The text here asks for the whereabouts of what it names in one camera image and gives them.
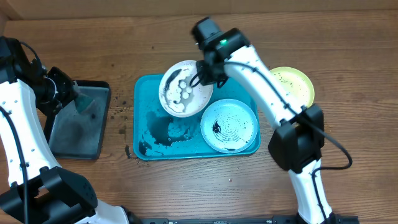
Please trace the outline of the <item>yellow plate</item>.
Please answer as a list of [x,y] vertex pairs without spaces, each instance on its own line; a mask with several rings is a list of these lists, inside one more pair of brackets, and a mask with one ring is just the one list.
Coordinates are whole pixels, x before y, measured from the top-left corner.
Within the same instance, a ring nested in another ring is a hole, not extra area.
[[292,93],[307,108],[313,105],[315,90],[309,77],[292,67],[277,67],[270,70],[282,86]]

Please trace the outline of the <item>green scrubbing sponge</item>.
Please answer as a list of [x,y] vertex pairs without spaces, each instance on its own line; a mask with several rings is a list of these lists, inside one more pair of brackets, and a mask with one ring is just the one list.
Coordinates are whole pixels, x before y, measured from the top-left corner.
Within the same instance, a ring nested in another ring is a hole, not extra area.
[[74,99],[76,111],[79,114],[88,113],[94,107],[96,101],[94,98],[82,93],[78,86],[74,87],[76,98]]

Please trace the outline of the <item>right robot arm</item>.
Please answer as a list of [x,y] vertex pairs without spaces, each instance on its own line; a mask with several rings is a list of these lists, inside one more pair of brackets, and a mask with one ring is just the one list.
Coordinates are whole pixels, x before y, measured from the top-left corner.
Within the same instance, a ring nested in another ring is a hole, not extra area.
[[223,32],[206,17],[193,27],[192,36],[203,52],[198,73],[190,85],[237,81],[254,99],[274,133],[268,150],[277,165],[289,173],[304,223],[331,223],[329,206],[320,176],[321,148],[325,143],[322,110],[299,102],[264,65],[256,49],[237,28]]

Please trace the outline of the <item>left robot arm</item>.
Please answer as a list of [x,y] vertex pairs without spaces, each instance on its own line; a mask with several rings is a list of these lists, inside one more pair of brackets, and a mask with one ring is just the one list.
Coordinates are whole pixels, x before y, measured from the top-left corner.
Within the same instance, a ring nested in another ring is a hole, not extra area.
[[109,85],[72,80],[38,57],[28,59],[27,50],[25,42],[1,37],[1,141],[9,174],[1,209],[22,223],[139,223],[57,161],[99,157]]

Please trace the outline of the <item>white plate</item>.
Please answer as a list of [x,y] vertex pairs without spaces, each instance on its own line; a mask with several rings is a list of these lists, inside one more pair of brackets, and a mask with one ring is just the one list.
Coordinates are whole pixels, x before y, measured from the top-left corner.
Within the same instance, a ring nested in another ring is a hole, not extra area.
[[159,100],[168,114],[178,118],[193,116],[209,103],[214,87],[203,86],[197,73],[195,60],[176,63],[164,73],[159,84]]

